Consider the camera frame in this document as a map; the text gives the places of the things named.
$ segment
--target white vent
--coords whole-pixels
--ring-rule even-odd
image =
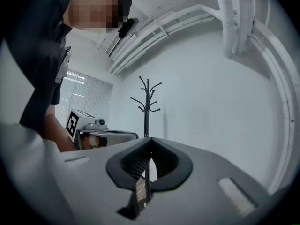
[[[218,183],[239,214],[245,216],[255,210],[254,204],[251,203],[230,178],[220,179]]]
[[[121,39],[119,38],[119,33],[117,33],[117,35],[114,37],[114,39],[112,40],[112,42],[110,43],[109,47],[105,52],[108,57],[110,57],[111,53],[113,52],[116,45],[120,42],[120,40]]]

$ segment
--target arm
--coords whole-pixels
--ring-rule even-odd
[[[56,142],[60,152],[74,150],[73,143],[68,136],[68,132],[55,117],[55,105],[50,105],[46,111],[44,139]]]

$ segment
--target white pipe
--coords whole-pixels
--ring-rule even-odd
[[[178,5],[178,4],[181,4],[183,2],[186,2],[186,1],[189,1],[189,0],[180,0],[180,1],[177,1],[169,6],[167,6],[166,8],[164,8],[163,10],[159,11],[157,14],[153,15],[152,17],[148,18],[146,21],[144,21],[138,28],[137,30],[140,30],[141,27],[143,27],[146,23],[150,22],[151,20],[155,19],[158,15],[160,15],[161,13],[163,13],[164,11]]]
[[[140,57],[142,57],[143,55],[145,55],[146,52],[143,51],[141,52],[138,56],[136,56],[135,58],[133,58],[132,60],[129,61],[129,63],[125,66],[125,68],[128,68],[130,65],[132,65],[136,60],[138,60]]]
[[[280,67],[280,65],[278,64],[275,56],[272,54],[272,52],[269,50],[269,48],[267,48],[265,46],[265,44],[263,43],[263,41],[261,41],[256,35],[251,35],[251,41],[253,42],[253,39],[256,40],[256,42],[259,44],[259,46],[261,47],[260,50],[262,50],[262,48],[264,49],[264,52],[266,52],[266,54],[269,56],[269,58],[272,61],[270,70],[274,76],[275,82],[278,86],[278,90],[279,90],[279,94],[281,96],[281,101],[282,101],[282,106],[284,109],[284,144],[283,144],[283,149],[281,152],[281,158],[275,173],[275,176],[269,186],[269,193],[274,193],[281,180],[280,175],[282,173],[284,173],[284,167],[285,164],[288,163],[289,159],[290,159],[290,153],[288,153],[288,150],[290,151],[291,147],[293,146],[293,142],[294,142],[294,132],[295,132],[295,126],[294,123],[291,122],[292,120],[295,119],[294,117],[294,108],[293,108],[293,98],[291,96],[291,91],[289,89],[287,80],[285,78],[285,75]]]
[[[130,44],[132,44],[134,41],[137,40],[137,35],[133,34],[129,40],[120,48],[120,50],[117,52],[117,54],[114,56],[113,60],[116,61],[121,54],[123,54],[123,52],[130,46]]]
[[[197,16],[194,16],[194,17],[190,17],[184,21],[180,21],[178,22],[177,24],[175,25],[172,25],[171,27],[169,28],[166,28],[166,32],[171,32],[172,30],[174,29],[177,29],[177,28],[180,28],[186,24],[189,24],[189,23],[192,23],[194,21],[197,21],[197,20],[200,20],[200,19],[203,19],[203,18],[207,18],[207,17],[211,17],[211,15],[209,13],[205,13],[205,14],[201,14],[201,15],[197,15]]]
[[[266,23],[265,23],[266,27],[268,27],[268,25],[269,25],[270,14],[271,14],[271,0],[268,0],[267,18],[266,18]]]
[[[143,51],[151,43],[153,43],[157,39],[160,39],[163,36],[164,36],[163,32],[160,32],[157,35],[155,35],[154,37],[150,38],[147,42],[145,42],[144,44],[139,46],[137,49],[135,49],[128,57],[125,58],[124,61],[122,61],[120,63],[120,65],[114,71],[114,74],[116,74],[118,71],[120,71],[126,65],[126,63],[129,62],[133,57],[135,57],[136,55],[138,56],[139,52]]]
[[[179,30],[182,30],[184,28],[187,28],[187,27],[190,27],[190,26],[193,26],[193,25],[196,25],[196,24],[199,24],[199,23],[202,23],[202,22],[209,22],[209,21],[213,21],[215,20],[216,18],[215,17],[207,17],[207,18],[204,18],[204,19],[200,19],[200,20],[197,20],[197,21],[194,21],[194,22],[191,22],[189,24],[186,24],[184,26],[181,26],[181,27],[178,27],[177,24],[171,26],[169,28],[170,32],[169,32],[169,35],[172,35],[173,33],[179,31]],[[157,34],[155,37],[152,37],[149,41],[147,41],[145,44],[141,45],[136,51],[134,51],[131,55],[129,55],[119,66],[118,68],[116,69],[116,71],[114,72],[114,75],[117,75],[123,68],[127,68],[129,67],[130,65],[132,65],[132,63],[129,61],[129,59],[132,59],[132,57],[134,56],[137,56],[137,57],[140,57],[140,54],[143,53],[144,51],[150,49],[152,46],[154,46],[156,43],[158,43],[159,41],[161,41],[162,39],[164,39],[165,36],[164,34],[161,32],[159,34]]]
[[[294,61],[292,60],[290,54],[287,52],[283,44],[280,40],[273,34],[271,30],[269,30],[265,25],[263,25],[259,20],[255,19],[254,26],[268,39],[271,45],[274,47],[281,60],[286,66],[287,72],[291,78],[292,85],[295,87],[294,92],[296,95],[297,105],[298,105],[298,113],[300,113],[300,79],[299,72],[296,68]],[[275,186],[275,189],[280,185],[280,182],[283,179],[285,171],[287,169],[288,162],[284,164],[283,171],[281,172],[278,182]]]
[[[167,17],[167,16],[169,16],[169,15],[171,15],[171,14],[173,14],[173,13],[175,13],[175,12],[168,12],[168,13],[166,13],[166,14],[164,14],[163,16],[161,16],[160,18],[158,18],[158,19],[163,19],[164,17]],[[137,33],[137,36],[140,36],[140,34],[142,33],[142,32],[144,32],[144,31],[146,31],[151,25],[152,25],[153,23],[150,23],[150,24],[148,24],[145,28],[143,28],[142,30],[140,30],[138,33]]]
[[[244,51],[248,35],[251,34],[253,27],[253,12],[251,9],[251,0],[238,0],[238,11],[237,11],[237,33],[238,42],[236,53],[241,55]]]
[[[179,11],[179,12],[172,13],[169,16],[164,17],[163,19],[158,19],[158,21],[161,25],[165,25],[165,24],[169,23],[172,20],[175,20],[177,18],[182,17],[185,14],[192,13],[192,12],[197,11],[197,10],[201,10],[201,8],[202,8],[202,5],[197,4],[197,5],[185,8],[185,9]],[[130,46],[114,62],[114,64],[111,66],[111,68],[108,70],[108,72],[111,72],[124,59],[124,57],[127,54],[129,54],[145,37],[147,37],[149,34],[154,32],[157,28],[159,28],[159,26],[157,25],[157,23],[153,22],[153,25],[151,25],[146,31],[141,32],[141,34],[139,35],[137,40],[135,40],[132,44],[130,44]]]
[[[213,15],[213,16],[214,16],[215,18],[217,18],[218,20],[222,20],[220,10],[214,10],[214,9],[212,9],[211,7],[208,7],[208,6],[206,6],[206,5],[202,5],[202,10],[203,10],[204,12],[207,12],[207,13]]]
[[[233,3],[232,0],[218,0],[221,20],[223,25],[223,42],[224,42],[224,56],[230,58],[234,43],[234,19],[233,19]]]

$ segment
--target ceiling pipe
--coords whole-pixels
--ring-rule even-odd
[[[116,55],[117,53],[121,50],[121,48],[124,47],[125,43],[131,38],[132,36],[126,36],[124,37],[118,44],[117,46],[115,46],[115,48],[113,49],[110,58],[115,61],[116,60]]]
[[[170,21],[173,21],[177,18],[182,17],[183,15],[192,13],[194,11],[201,10],[202,7],[203,7],[202,4],[197,4],[197,5],[185,8],[179,12],[171,13],[169,16],[166,16],[162,19],[159,18],[159,19],[157,19],[157,21],[159,21],[159,23],[163,26],[163,25],[169,23]],[[153,22],[152,25],[149,26],[147,30],[142,31],[139,34],[138,38],[132,44],[130,44],[128,46],[128,48],[124,51],[124,53],[122,53],[119,56],[119,58],[113,63],[113,65],[110,67],[108,72],[112,72],[115,69],[115,67],[125,58],[125,56],[127,54],[129,54],[133,49],[135,49],[144,38],[146,38],[149,34],[154,32],[158,28],[159,28],[159,25],[156,22]]]
[[[188,19],[180,22],[180,24],[175,24],[175,25],[171,26],[170,28],[167,29],[168,34],[171,35],[171,34],[177,32],[179,30],[182,30],[184,28],[187,28],[187,27],[199,24],[199,23],[203,23],[203,22],[213,21],[214,19],[216,19],[215,17],[212,17],[212,16],[199,18],[200,16],[204,17],[204,15],[198,15],[198,16],[195,16],[192,18],[188,18]],[[135,57],[140,58],[142,56],[141,53],[145,53],[146,50],[150,49],[152,46],[154,46],[156,43],[163,40],[164,38],[166,38],[166,36],[164,35],[163,32],[160,32],[157,35],[155,35],[154,37],[152,37],[151,39],[149,39],[147,42],[145,42],[144,44],[139,46],[124,61],[121,62],[121,64],[116,68],[116,70],[114,71],[113,74],[117,75],[123,68],[127,68],[130,65],[132,65],[133,62],[135,60],[137,60],[137,59],[135,59]]]
[[[118,57],[120,57],[120,55],[126,50],[126,48],[129,47],[130,44],[132,44],[135,40],[137,40],[137,35],[133,34],[131,37],[127,36],[125,37],[123,40],[125,40],[124,44],[120,44],[120,46],[122,46],[119,50],[116,47],[116,53],[114,53],[114,51],[112,52],[111,58],[113,61],[116,61]]]
[[[201,9],[202,9],[204,12],[207,12],[207,13],[213,15],[213,16],[214,16],[215,18],[217,18],[218,20],[222,20],[220,10],[214,10],[214,9],[212,9],[211,7],[208,7],[208,6],[206,6],[206,5],[202,5]]]
[[[218,0],[223,25],[223,53],[226,58],[230,58],[233,50],[235,26],[233,19],[232,0]]]
[[[237,5],[237,49],[236,53],[242,55],[246,41],[249,35],[251,35],[253,27],[253,7],[252,0],[238,0]]]
[[[162,9],[161,11],[159,11],[158,13],[156,13],[155,15],[153,15],[152,17],[148,18],[146,21],[144,21],[138,28],[137,30],[141,30],[141,28],[149,23],[151,20],[154,20],[154,19],[157,19],[157,16],[159,16],[160,14],[162,14],[163,12],[165,12],[166,10],[170,9],[170,8],[173,8],[174,6],[178,5],[178,4],[181,4],[183,2],[186,2],[186,1],[190,1],[190,0],[180,0],[180,1],[177,1],[167,7],[165,7],[164,9]]]
[[[286,66],[287,72],[289,73],[289,76],[291,77],[293,86],[299,88],[300,87],[300,76],[299,72],[297,70],[297,67],[292,60],[290,54],[286,50],[286,48],[283,46],[281,41],[274,35],[274,33],[268,29],[264,24],[262,24],[259,20],[254,19],[254,27],[256,27],[271,43],[271,45],[274,47],[278,55],[280,56],[281,60]],[[298,103],[298,110],[300,112],[300,89],[295,89],[297,103]]]
[[[275,56],[272,54],[269,48],[261,41],[256,35],[252,34],[250,41],[256,46],[258,51],[262,54],[266,60],[270,71],[274,77],[275,83],[278,87],[278,91],[281,97],[283,114],[284,114],[284,142],[281,152],[281,158],[275,173],[275,176],[268,188],[268,192],[273,194],[279,187],[281,182],[280,175],[285,173],[285,167],[287,166],[291,153],[291,148],[293,147],[294,142],[294,132],[295,125],[292,120],[295,120],[294,117],[294,108],[293,108],[293,98],[291,96],[291,91],[288,86],[285,75],[278,64]]]
[[[270,15],[271,15],[271,0],[268,0],[268,10],[267,10],[267,17],[266,17],[266,27],[268,27],[270,22]]]

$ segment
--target metal pole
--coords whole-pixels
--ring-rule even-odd
[[[146,104],[145,104],[145,137],[149,137],[149,109],[150,109],[150,94],[149,94],[149,79],[147,79],[146,87]],[[145,169],[145,189],[146,189],[146,203],[150,201],[150,171],[149,163]]]

